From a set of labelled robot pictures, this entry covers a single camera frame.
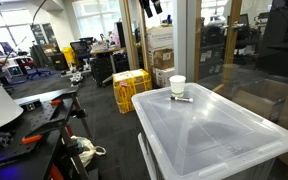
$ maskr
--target black table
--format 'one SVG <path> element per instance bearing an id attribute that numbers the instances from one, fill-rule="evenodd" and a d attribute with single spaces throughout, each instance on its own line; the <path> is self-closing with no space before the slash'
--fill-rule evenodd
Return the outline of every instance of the black table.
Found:
<path id="1" fill-rule="evenodd" d="M 76 101 L 75 98 L 77 92 L 78 88 L 68 88 L 43 93 L 39 95 L 29 96 L 21 99 L 16 99 L 15 102 L 17 104 L 22 104 L 36 99 L 40 99 L 41 102 L 52 99 L 63 99 L 63 103 L 59 104 L 57 109 L 59 110 L 59 115 L 65 117 L 66 120 L 68 121 L 73 105 L 75 105 L 74 103 Z M 67 97 L 67 95 L 72 95 L 71 99 L 66 99 L 65 97 Z M 62 130 L 60 131 L 56 130 L 50 132 L 49 134 L 44 135 L 46 137 L 43 138 L 43 142 L 41 142 L 39 147 L 35 151 L 31 152 L 29 155 L 23 158 L 19 158 L 18 160 L 12 163 L 8 163 L 1 166 L 0 180 L 48 179 L 49 172 L 53 164 L 53 160 L 55 158 L 55 154 L 61 144 L 60 137 L 63 137 L 65 144 L 71 143 L 70 137 L 68 136 L 66 129 L 62 128 Z M 76 164 L 77 166 L 82 165 L 78 155 L 77 157 L 72 158 L 74 159 L 75 164 L 77 161 L 80 162 L 80 163 L 77 162 Z M 82 179 L 88 178 L 86 171 L 84 172 L 84 174 L 83 172 L 80 172 L 80 174 Z"/>

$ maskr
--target dark gray carpet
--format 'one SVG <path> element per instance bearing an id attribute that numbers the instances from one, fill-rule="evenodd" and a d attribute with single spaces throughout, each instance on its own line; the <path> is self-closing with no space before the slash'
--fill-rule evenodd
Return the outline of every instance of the dark gray carpet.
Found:
<path id="1" fill-rule="evenodd" d="M 16 77 L 14 81 L 25 78 Z M 16 99 L 67 88 L 70 81 L 68 77 L 61 78 L 59 72 L 52 71 L 48 77 L 36 77 L 13 87 L 15 91 L 11 96 Z M 150 179 L 137 140 L 139 121 L 136 112 L 119 113 L 112 85 L 97 88 L 91 78 L 84 79 L 79 100 L 88 113 L 86 119 L 93 135 L 93 144 L 103 146 L 107 151 L 105 156 L 95 156 L 87 169 L 98 168 L 102 180 Z M 71 119 L 71 122 L 75 135 L 85 137 L 82 123 L 77 119 Z"/>

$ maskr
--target yellow crate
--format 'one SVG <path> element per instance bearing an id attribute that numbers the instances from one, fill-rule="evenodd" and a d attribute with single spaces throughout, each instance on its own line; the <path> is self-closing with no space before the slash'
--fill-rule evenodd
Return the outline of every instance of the yellow crate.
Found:
<path id="1" fill-rule="evenodd" d="M 75 58 L 74 50 L 72 49 L 72 47 L 65 47 L 63 48 L 62 51 L 65 56 L 68 67 L 71 67 L 70 62 L 76 64 L 76 66 L 80 65 L 80 61 Z"/>
<path id="2" fill-rule="evenodd" d="M 143 69 L 113 74 L 113 87 L 118 109 L 124 114 L 134 110 L 133 95 L 152 89 L 151 77 Z"/>

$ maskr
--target cable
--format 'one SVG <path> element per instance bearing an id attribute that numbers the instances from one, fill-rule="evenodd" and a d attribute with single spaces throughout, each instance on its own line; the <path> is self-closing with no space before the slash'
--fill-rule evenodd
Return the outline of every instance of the cable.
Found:
<path id="1" fill-rule="evenodd" d="M 37 8 L 37 10 L 36 10 L 36 12 L 35 12 L 35 14 L 34 14 L 34 16 L 33 16 L 33 21 L 32 21 L 32 24 L 31 24 L 31 31 L 33 30 L 33 25 L 34 25 L 34 22 L 35 22 L 36 15 L 37 15 L 37 13 L 40 11 L 40 9 L 42 8 L 42 6 L 45 4 L 46 1 L 47 1 L 47 0 L 44 0 L 44 1 L 41 3 L 41 5 Z M 27 36 L 28 36 L 29 33 L 30 33 L 30 32 L 27 33 L 27 35 L 23 38 L 23 40 L 22 40 L 15 48 L 17 48 L 19 45 L 21 45 L 21 44 L 25 41 L 25 39 L 27 38 Z M 3 64 L 2 64 L 2 66 L 0 67 L 0 70 L 2 69 L 2 67 L 5 66 L 5 64 L 6 64 L 8 58 L 10 57 L 10 55 L 11 55 L 12 52 L 14 52 L 14 49 L 13 49 L 13 48 L 12 48 L 11 52 L 9 52 L 9 54 L 6 56 L 6 58 L 5 58 L 5 60 L 4 60 Z"/>

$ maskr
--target clear plastic storage bin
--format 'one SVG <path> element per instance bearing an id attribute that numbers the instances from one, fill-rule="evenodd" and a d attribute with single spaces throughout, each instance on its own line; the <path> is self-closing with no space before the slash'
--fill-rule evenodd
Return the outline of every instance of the clear plastic storage bin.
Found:
<path id="1" fill-rule="evenodd" d="M 170 96 L 168 87 L 132 97 L 164 179 L 224 179 L 288 152 L 287 130 L 200 85 L 185 85 L 193 103 Z"/>

